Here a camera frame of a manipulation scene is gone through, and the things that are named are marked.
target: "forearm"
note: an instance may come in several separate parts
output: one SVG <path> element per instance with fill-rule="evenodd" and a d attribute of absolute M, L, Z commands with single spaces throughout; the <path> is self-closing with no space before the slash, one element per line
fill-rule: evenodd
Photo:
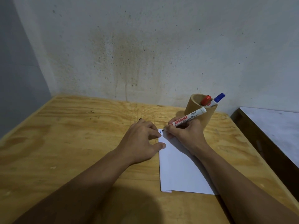
<path fill-rule="evenodd" d="M 257 187 L 210 147 L 203 163 L 236 223 L 298 223 L 298 216 Z"/>
<path fill-rule="evenodd" d="M 40 201 L 15 223 L 83 223 L 129 166 L 111 151 L 90 168 Z"/>

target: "marker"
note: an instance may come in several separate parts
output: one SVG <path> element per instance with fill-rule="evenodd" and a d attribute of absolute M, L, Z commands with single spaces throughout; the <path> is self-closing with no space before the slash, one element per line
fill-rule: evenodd
<path fill-rule="evenodd" d="M 200 115 L 202 115 L 202 114 L 204 114 L 206 112 L 207 112 L 207 110 L 204 107 L 202 107 L 202 108 L 197 109 L 196 111 L 190 113 L 189 115 L 186 115 L 186 116 L 184 116 L 184 117 L 182 117 L 182 118 L 180 118 L 180 119 L 178 119 L 178 120 L 170 123 L 169 125 L 173 125 L 173 126 L 177 127 L 177 126 L 179 126 L 179 125 L 181 125 L 183 123 L 186 123 L 186 122 L 188 122 L 190 120 L 193 120 L 197 116 L 200 116 Z"/>
<path fill-rule="evenodd" d="M 207 95 L 204 99 L 202 99 L 202 101 L 200 102 L 200 105 L 206 106 L 210 103 L 211 100 L 212 100 L 211 96 Z"/>
<path fill-rule="evenodd" d="M 214 98 L 214 100 L 211 101 L 211 104 L 207 105 L 206 107 L 214 107 L 224 97 L 224 93 L 219 94 L 217 97 Z"/>

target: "wall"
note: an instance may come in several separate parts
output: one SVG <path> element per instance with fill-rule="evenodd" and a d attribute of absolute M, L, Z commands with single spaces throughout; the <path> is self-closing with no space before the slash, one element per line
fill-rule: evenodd
<path fill-rule="evenodd" d="M 298 0 L 14 0 L 52 94 L 299 111 Z"/>
<path fill-rule="evenodd" d="M 51 98 L 12 0 L 0 0 L 0 138 Z"/>

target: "blue marker cap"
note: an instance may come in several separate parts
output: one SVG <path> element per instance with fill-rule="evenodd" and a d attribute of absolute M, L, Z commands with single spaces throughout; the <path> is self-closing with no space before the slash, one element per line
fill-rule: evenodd
<path fill-rule="evenodd" d="M 219 94 L 217 97 L 214 98 L 214 101 L 218 103 L 222 98 L 225 97 L 224 93 Z"/>

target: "paper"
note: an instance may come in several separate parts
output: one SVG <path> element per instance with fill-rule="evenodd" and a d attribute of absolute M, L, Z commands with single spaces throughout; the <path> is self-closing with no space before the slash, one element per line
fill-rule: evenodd
<path fill-rule="evenodd" d="M 218 194 L 201 162 L 177 138 L 167 139 L 165 131 L 159 132 L 159 142 L 166 144 L 159 151 L 161 191 Z"/>

